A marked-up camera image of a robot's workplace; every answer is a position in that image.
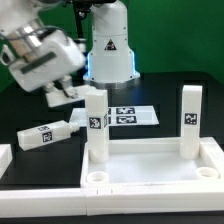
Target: white pillar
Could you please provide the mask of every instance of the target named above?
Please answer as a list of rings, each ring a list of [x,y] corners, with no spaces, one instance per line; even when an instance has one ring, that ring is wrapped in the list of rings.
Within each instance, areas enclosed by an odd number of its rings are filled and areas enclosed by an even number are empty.
[[[106,90],[91,90],[85,97],[87,138],[90,159],[104,163],[109,159],[108,100]]]
[[[0,179],[12,161],[12,150],[10,145],[0,145]]]
[[[184,86],[182,93],[180,156],[196,159],[199,156],[202,86]]]

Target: green background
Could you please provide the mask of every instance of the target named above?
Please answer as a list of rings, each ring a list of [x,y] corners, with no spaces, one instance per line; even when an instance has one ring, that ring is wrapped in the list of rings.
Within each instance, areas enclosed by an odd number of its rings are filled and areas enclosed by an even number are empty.
[[[128,5],[129,45],[139,72],[204,71],[224,83],[223,0],[123,0]],[[76,37],[72,7],[40,14],[46,25]],[[91,20],[84,22],[91,49]],[[13,78],[0,65],[0,92]]]

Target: white block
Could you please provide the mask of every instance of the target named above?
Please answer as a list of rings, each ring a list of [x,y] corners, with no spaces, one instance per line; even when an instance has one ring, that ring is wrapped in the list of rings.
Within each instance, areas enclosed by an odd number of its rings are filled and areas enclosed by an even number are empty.
[[[87,195],[87,215],[223,210],[223,184],[125,186]]]
[[[0,218],[86,215],[80,189],[0,191]]]
[[[95,163],[104,163],[109,158],[107,91],[91,90],[86,94],[85,102],[90,158]]]
[[[10,145],[0,145],[0,179],[12,161],[12,150]]]
[[[19,146],[23,150],[51,144],[71,137],[71,133],[79,129],[78,125],[58,121],[24,131],[17,132]]]
[[[199,155],[202,86],[184,86],[181,114],[180,156],[196,159]]]

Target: black table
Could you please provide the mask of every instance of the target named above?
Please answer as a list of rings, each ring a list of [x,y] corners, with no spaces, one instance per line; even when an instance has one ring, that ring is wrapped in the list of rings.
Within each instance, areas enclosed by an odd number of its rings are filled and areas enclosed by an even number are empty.
[[[80,85],[78,77],[75,85]],[[180,135],[183,85],[202,85],[201,137],[214,137],[224,148],[224,87],[207,73],[142,74],[141,83],[109,90],[109,106],[153,105],[160,125],[110,128],[111,139],[176,137]],[[74,107],[84,102],[49,109],[42,90],[24,92],[12,84],[0,94],[0,144],[11,144],[13,161],[0,180],[0,190],[79,187],[86,129],[72,138],[24,152],[16,132],[60,120],[69,121]],[[0,223],[215,223],[224,212],[109,215],[0,219]]]

